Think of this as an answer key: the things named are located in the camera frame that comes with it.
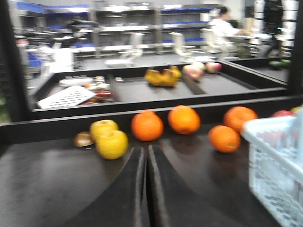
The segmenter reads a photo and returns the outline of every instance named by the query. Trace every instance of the wall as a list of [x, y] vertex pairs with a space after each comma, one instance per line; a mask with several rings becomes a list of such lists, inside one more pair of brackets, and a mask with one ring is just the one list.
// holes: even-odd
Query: wall
[[219, 3], [223, 4], [230, 10], [230, 15], [232, 19], [236, 19], [238, 21], [242, 21], [244, 18], [244, 10], [245, 10], [245, 1], [247, 0], [201, 0], [200, 2], [203, 4], [207, 3]]

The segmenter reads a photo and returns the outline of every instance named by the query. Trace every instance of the white chair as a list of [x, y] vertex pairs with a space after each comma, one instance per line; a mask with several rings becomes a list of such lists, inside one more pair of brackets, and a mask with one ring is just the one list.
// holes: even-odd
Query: white chair
[[202, 28], [202, 34], [205, 39], [205, 43], [208, 46], [208, 52], [212, 54], [220, 54], [220, 58], [224, 60], [235, 60], [238, 57], [229, 56], [230, 54], [235, 54], [235, 47], [232, 42], [228, 44], [218, 44], [216, 43], [216, 35], [212, 29]]
[[205, 43], [209, 48], [207, 51], [213, 54], [223, 53], [222, 47], [215, 42], [215, 34], [213, 30], [209, 28], [202, 28], [201, 30]]
[[202, 51], [189, 50], [189, 48], [195, 48], [195, 46], [185, 46], [184, 36], [182, 33], [171, 32], [174, 40], [174, 51], [179, 55], [181, 62], [191, 63], [193, 61], [211, 61], [214, 58], [210, 56], [193, 56], [193, 53], [205, 53]]
[[110, 59], [105, 61], [105, 64], [109, 67], [131, 67], [134, 64], [134, 59], [143, 55], [142, 42], [144, 35], [144, 33], [131, 33], [130, 48], [119, 52], [121, 54], [120, 59]]

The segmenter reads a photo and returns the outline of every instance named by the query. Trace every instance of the yellow apple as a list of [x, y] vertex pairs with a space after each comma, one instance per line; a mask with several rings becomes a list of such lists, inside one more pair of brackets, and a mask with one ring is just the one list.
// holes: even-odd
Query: yellow apple
[[101, 120], [93, 122], [89, 128], [89, 132], [94, 141], [96, 141], [98, 135], [107, 130], [119, 130], [119, 126], [113, 120]]
[[120, 130], [102, 132], [96, 140], [96, 149], [105, 159], [114, 160], [122, 157], [128, 147], [128, 137]]
[[296, 106], [296, 107], [292, 108], [290, 111], [297, 114], [297, 113], [299, 113], [301, 110], [302, 110], [302, 107], [301, 107], [301, 106]]

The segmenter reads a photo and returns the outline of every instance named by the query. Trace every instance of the apple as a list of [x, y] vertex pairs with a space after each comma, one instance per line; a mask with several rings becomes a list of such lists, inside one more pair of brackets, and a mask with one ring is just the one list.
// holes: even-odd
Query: apple
[[205, 66], [202, 62], [193, 61], [193, 62], [191, 63], [191, 65], [193, 65], [193, 66], [195, 66], [195, 67], [197, 67], [197, 68], [199, 68], [199, 69], [202, 69], [203, 71], [206, 70], [206, 66]]
[[183, 72], [194, 80], [200, 80], [204, 75], [204, 71], [194, 65], [185, 65]]
[[114, 160], [122, 157], [128, 147], [128, 137], [120, 130], [107, 130], [96, 139], [97, 152], [105, 159]]
[[210, 73], [218, 73], [222, 69], [222, 64], [217, 62], [207, 62], [205, 66], [206, 70]]
[[295, 113], [295, 114], [299, 113], [301, 110], [302, 110], [301, 106], [296, 106], [296, 107], [293, 107], [293, 108], [290, 109], [290, 111]]
[[292, 116], [294, 115], [294, 112], [291, 112], [289, 110], [279, 110], [274, 112], [273, 115], [271, 115], [271, 117], [283, 117], [283, 116]]
[[89, 128], [91, 137], [94, 141], [96, 141], [98, 135], [107, 130], [119, 130], [119, 126], [115, 121], [108, 119], [93, 122]]

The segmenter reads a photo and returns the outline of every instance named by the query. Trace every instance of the orange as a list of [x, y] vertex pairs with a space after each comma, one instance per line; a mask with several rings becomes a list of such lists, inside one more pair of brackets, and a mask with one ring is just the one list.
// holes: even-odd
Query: orange
[[175, 106], [168, 114], [171, 128], [182, 135], [189, 135], [201, 126], [201, 119], [197, 112], [185, 105]]
[[258, 115], [252, 109], [244, 106], [234, 106], [225, 113], [223, 122], [224, 125], [241, 132], [245, 122], [257, 118]]
[[152, 141], [162, 135], [164, 126], [163, 121], [154, 111], [143, 110], [132, 118], [131, 129], [138, 140]]
[[208, 132], [208, 138], [213, 147], [222, 153], [232, 153], [241, 144], [239, 133], [225, 125], [214, 126]]

